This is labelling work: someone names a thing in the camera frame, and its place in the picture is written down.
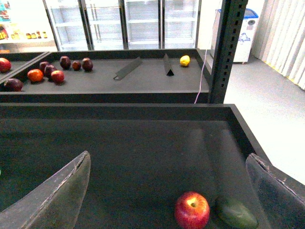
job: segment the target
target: black metal shelf post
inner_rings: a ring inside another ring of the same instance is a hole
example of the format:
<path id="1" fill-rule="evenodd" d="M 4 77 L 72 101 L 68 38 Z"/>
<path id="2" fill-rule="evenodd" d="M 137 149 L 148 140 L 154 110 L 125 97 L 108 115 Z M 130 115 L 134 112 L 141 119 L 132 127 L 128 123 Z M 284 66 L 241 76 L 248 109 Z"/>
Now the black metal shelf post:
<path id="1" fill-rule="evenodd" d="M 211 104 L 223 104 L 248 0 L 223 0 L 211 76 Z"/>

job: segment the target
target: blue freezer lid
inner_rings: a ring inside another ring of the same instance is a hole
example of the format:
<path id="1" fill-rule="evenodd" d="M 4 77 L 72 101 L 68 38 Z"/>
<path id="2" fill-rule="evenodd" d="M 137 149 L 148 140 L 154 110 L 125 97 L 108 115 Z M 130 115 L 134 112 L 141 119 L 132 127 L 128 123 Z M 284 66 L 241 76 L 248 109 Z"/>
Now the blue freezer lid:
<path id="1" fill-rule="evenodd" d="M 244 19 L 249 19 L 249 18 L 258 18 L 258 15 L 251 9 L 246 9 L 244 13 Z"/>

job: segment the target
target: green mango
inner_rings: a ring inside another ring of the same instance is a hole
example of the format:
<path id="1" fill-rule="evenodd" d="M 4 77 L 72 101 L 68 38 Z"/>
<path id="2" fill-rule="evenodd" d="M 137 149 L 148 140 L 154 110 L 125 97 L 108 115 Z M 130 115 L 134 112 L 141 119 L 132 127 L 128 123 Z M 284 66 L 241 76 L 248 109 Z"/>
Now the green mango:
<path id="1" fill-rule="evenodd" d="M 234 228 L 256 229 L 258 221 L 251 211 L 234 198 L 218 197 L 215 201 L 217 216 Z"/>

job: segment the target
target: display refrigerator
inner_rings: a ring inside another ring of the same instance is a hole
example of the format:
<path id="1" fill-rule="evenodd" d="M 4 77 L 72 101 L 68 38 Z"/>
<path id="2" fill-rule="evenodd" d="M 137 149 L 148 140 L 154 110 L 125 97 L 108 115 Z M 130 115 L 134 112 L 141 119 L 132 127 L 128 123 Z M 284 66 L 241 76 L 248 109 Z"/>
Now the display refrigerator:
<path id="1" fill-rule="evenodd" d="M 201 0 L 43 0 L 59 51 L 195 48 Z"/>
<path id="2" fill-rule="evenodd" d="M 124 49 L 121 4 L 118 0 L 82 1 L 87 11 L 94 50 Z"/>
<path id="3" fill-rule="evenodd" d="M 43 0 L 59 51 L 91 49 L 78 0 Z"/>
<path id="4" fill-rule="evenodd" d="M 125 0 L 129 49 L 158 49 L 158 0 Z"/>
<path id="5" fill-rule="evenodd" d="M 165 0 L 164 47 L 195 48 L 197 45 L 200 0 Z"/>

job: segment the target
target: store shelf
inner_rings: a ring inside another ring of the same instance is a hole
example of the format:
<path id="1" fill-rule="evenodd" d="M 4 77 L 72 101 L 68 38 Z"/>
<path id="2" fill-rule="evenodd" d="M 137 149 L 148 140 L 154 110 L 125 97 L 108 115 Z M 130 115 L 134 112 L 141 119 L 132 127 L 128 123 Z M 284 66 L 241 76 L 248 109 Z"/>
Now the store shelf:
<path id="1" fill-rule="evenodd" d="M 90 4 L 94 4 L 96 8 L 119 7 L 118 1 L 86 0 L 86 6 L 88 9 L 90 8 Z"/>
<path id="2" fill-rule="evenodd" d="M 129 20 L 127 21 L 128 24 L 139 24 L 139 23 L 156 23 L 158 19 L 144 19 L 144 20 Z"/>
<path id="3" fill-rule="evenodd" d="M 159 44 L 158 40 L 130 41 L 129 44 Z"/>
<path id="4" fill-rule="evenodd" d="M 165 39 L 165 44 L 193 44 L 193 43 L 195 43 L 193 38 Z"/>
<path id="5" fill-rule="evenodd" d="M 0 25 L 11 25 L 11 24 L 16 24 L 16 23 L 12 23 L 11 21 L 0 21 Z"/>
<path id="6" fill-rule="evenodd" d="M 126 0 L 126 2 L 142 2 L 142 1 L 157 1 L 157 0 Z"/>
<path id="7" fill-rule="evenodd" d="M 73 48 L 73 47 L 88 47 L 86 41 L 66 43 L 61 45 L 62 48 Z"/>
<path id="8" fill-rule="evenodd" d="M 189 21 L 197 21 L 196 18 L 167 18 L 165 22 L 189 22 Z"/>
<path id="9" fill-rule="evenodd" d="M 0 40 L 0 44 L 14 44 L 14 43 L 42 43 L 42 42 L 50 42 L 54 41 L 52 39 L 19 39 L 19 40 L 13 40 L 13 39 L 8 39 L 8 40 Z"/>
<path id="10" fill-rule="evenodd" d="M 69 2 L 67 4 L 50 4 L 49 9 L 65 9 L 65 8 L 79 8 L 78 2 Z"/>
<path id="11" fill-rule="evenodd" d="M 77 22 L 64 22 L 64 23 L 57 23 L 55 24 L 56 27 L 67 27 L 67 26 L 82 26 L 81 21 Z"/>
<path id="12" fill-rule="evenodd" d="M 100 41 L 100 40 L 93 40 L 94 46 L 104 46 L 104 45 L 109 45 L 109 46 L 118 46 L 118 45 L 123 45 L 122 40 L 116 40 L 116 41 Z"/>
<path id="13" fill-rule="evenodd" d="M 90 21 L 90 25 L 119 25 L 120 20 L 107 20 L 107 21 Z"/>

